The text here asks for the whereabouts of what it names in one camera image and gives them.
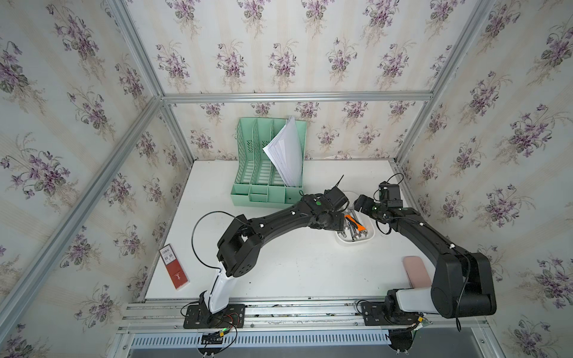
black mounting plate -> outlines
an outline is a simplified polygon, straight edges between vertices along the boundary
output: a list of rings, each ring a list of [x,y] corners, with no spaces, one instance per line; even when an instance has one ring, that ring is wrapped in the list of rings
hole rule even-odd
[[[207,306],[204,304],[190,305],[188,306],[187,313],[185,314],[183,328],[224,328],[226,325],[221,322],[223,317],[231,315],[232,313],[236,313],[231,316],[233,318],[233,324],[237,328],[242,328],[245,323],[245,305],[228,305],[224,310],[215,314],[211,314],[207,309]]]
[[[360,310],[367,326],[411,325],[419,315],[415,312],[394,313],[392,321],[386,319],[386,306],[384,302],[362,302]]]

stack of papers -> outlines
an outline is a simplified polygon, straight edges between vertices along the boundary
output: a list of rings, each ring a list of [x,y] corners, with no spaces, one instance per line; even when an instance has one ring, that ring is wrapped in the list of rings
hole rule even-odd
[[[286,186],[302,186],[303,152],[294,116],[289,117],[285,126],[262,150],[273,162]]]

pink object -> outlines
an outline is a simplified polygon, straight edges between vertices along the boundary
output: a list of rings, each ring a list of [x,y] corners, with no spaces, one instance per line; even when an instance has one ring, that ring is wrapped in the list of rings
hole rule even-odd
[[[431,287],[431,279],[422,259],[418,256],[406,256],[402,260],[412,288]]]

floral wallpaper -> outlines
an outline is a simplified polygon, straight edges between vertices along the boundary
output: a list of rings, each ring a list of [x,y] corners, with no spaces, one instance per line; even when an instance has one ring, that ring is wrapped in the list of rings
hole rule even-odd
[[[571,2],[498,0],[401,163],[429,222],[490,260],[507,357],[573,348],[572,38]]]
[[[2,1],[0,24],[3,300],[151,95],[105,1]],[[0,357],[104,356],[122,305],[142,299],[187,172],[153,119]]]
[[[54,166],[44,154],[39,158]],[[0,356],[105,356],[123,304],[143,299],[148,268],[188,172],[164,121],[154,118],[0,348]],[[55,195],[40,191],[28,201],[37,196]],[[16,248],[9,241],[2,243],[2,256],[12,250]],[[9,262],[3,261],[2,277],[13,270]]]
[[[306,159],[394,158],[422,108],[421,101],[204,103],[173,107],[200,160],[237,160],[240,117],[307,122]]]
[[[515,2],[497,9],[484,46],[519,18]],[[476,1],[126,4],[165,93],[221,93],[430,89]]]
[[[151,98],[110,14],[0,2],[0,301]],[[91,256],[62,265],[97,261],[89,240],[75,245]]]

orange-handled tool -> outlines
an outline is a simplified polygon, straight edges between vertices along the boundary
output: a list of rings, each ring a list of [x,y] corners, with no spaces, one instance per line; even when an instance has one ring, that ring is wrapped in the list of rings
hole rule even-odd
[[[365,228],[364,226],[362,226],[358,221],[354,220],[354,218],[353,218],[352,216],[350,216],[350,215],[345,215],[344,217],[345,217],[346,219],[348,219],[349,221],[353,222],[354,225],[355,225],[355,227],[356,227],[356,229],[357,229],[358,231],[366,230],[366,228]]]

